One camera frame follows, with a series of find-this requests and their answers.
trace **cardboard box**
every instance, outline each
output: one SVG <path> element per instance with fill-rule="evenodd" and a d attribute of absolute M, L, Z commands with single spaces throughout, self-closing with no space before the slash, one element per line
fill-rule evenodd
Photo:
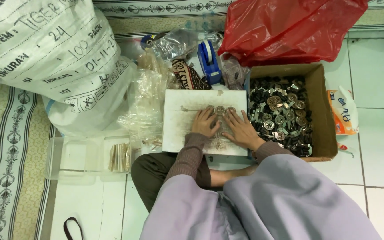
<path fill-rule="evenodd" d="M 327 99 L 324 67 L 322 64 L 290 64 L 253 67 L 250 82 L 244 86 L 250 92 L 250 83 L 265 76 L 305 76 L 308 99 L 306 109 L 312 111 L 312 157 L 302 158 L 307 162 L 331 161 L 337 155 L 337 140 L 333 113 Z"/>

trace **black strap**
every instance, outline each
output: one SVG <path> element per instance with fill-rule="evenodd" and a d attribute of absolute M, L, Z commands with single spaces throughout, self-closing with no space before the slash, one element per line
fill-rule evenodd
<path fill-rule="evenodd" d="M 75 221 L 76 222 L 76 224 L 78 225 L 78 227 L 79 227 L 79 231 L 81 231 L 81 239 L 82 240 L 84 240 L 84 237 L 82 236 L 82 229 L 81 229 L 81 226 L 79 225 L 79 223 L 78 223 L 78 221 L 76 220 L 76 218 L 75 217 L 70 217 L 70 218 L 68 218 L 66 221 L 64 221 L 64 223 L 63 223 L 63 230 L 64 230 L 64 234 L 66 235 L 66 237 L 67 237 L 67 240 L 73 240 L 72 239 L 72 236 L 70 235 L 70 232 L 69 232 L 69 229 L 67 229 L 67 221 L 69 221 L 69 220 L 73 220 L 73 221 Z"/>

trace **blue tape dispenser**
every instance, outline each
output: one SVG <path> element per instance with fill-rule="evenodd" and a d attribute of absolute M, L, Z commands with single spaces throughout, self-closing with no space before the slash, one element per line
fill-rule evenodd
<path fill-rule="evenodd" d="M 221 70 L 218 67 L 216 53 L 210 41 L 203 41 L 198 45 L 198 58 L 208 84 L 219 83 L 221 81 Z"/>

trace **red plastic bag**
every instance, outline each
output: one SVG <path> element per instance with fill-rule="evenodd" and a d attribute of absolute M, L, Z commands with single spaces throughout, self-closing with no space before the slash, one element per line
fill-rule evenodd
<path fill-rule="evenodd" d="M 242 66 L 336 59 L 368 0 L 238 0 L 227 11 L 221 55 Z"/>

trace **lavender fabric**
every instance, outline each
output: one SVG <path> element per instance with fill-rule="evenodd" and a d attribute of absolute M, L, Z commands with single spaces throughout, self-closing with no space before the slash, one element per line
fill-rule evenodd
<path fill-rule="evenodd" d="M 188 175 L 170 178 L 141 240 L 381 240 L 360 207 L 335 183 L 292 155 L 262 161 L 224 194 Z"/>

